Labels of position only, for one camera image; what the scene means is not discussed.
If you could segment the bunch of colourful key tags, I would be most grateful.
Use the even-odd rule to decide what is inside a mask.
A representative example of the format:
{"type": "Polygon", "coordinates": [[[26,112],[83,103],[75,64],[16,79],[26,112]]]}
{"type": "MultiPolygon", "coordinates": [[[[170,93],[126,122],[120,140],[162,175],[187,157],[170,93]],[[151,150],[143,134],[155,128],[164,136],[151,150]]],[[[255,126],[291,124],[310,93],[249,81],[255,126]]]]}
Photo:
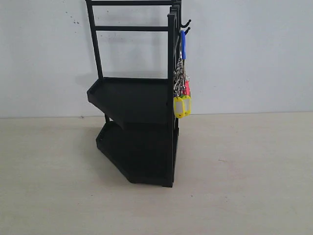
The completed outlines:
{"type": "Polygon", "coordinates": [[[174,70],[173,108],[176,118],[183,118],[191,114],[190,78],[186,74],[186,35],[179,38],[179,58],[174,70]]]}

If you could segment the black two-tier storage rack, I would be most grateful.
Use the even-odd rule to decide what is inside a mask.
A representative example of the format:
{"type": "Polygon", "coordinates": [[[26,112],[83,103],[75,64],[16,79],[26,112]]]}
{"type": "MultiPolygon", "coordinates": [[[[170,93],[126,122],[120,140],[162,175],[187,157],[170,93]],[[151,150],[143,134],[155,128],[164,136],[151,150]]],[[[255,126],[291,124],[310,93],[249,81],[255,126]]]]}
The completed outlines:
{"type": "Polygon", "coordinates": [[[97,148],[134,184],[172,187],[179,138],[173,112],[174,71],[180,45],[179,0],[89,0],[86,2],[98,78],[88,89],[88,101],[104,113],[97,148]],[[94,6],[168,6],[166,26],[96,25],[94,6]],[[97,32],[165,32],[168,35],[167,77],[105,77],[97,32]]]}

